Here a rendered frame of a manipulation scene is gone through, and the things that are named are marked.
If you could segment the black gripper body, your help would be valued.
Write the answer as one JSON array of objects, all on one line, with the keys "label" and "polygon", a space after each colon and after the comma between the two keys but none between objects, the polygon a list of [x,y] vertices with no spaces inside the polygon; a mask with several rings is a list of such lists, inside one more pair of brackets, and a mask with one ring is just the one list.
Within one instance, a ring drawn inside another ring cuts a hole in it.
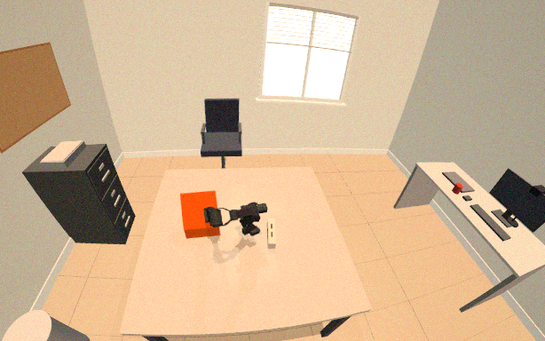
[{"label": "black gripper body", "polygon": [[243,224],[245,224],[245,225],[248,226],[249,234],[250,234],[251,236],[254,236],[254,235],[256,235],[256,234],[258,234],[258,233],[260,232],[259,227],[254,226],[254,225],[251,223],[252,218],[247,218],[247,217],[245,217],[245,218],[240,218],[240,220],[241,220],[241,223],[243,223]]}]

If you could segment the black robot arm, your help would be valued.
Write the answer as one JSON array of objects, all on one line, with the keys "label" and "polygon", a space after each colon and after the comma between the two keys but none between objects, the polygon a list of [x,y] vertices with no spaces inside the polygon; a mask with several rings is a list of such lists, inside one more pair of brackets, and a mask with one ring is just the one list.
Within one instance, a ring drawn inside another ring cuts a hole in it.
[{"label": "black robot arm", "polygon": [[[223,225],[221,209],[229,211],[229,220]],[[250,202],[248,205],[242,204],[239,210],[228,210],[225,208],[206,207],[203,208],[203,214],[205,217],[205,223],[209,223],[210,226],[219,227],[227,226],[231,221],[239,220],[239,218],[252,218],[251,223],[259,222],[259,213],[267,212],[268,208],[265,203],[257,204],[257,202]]]}]

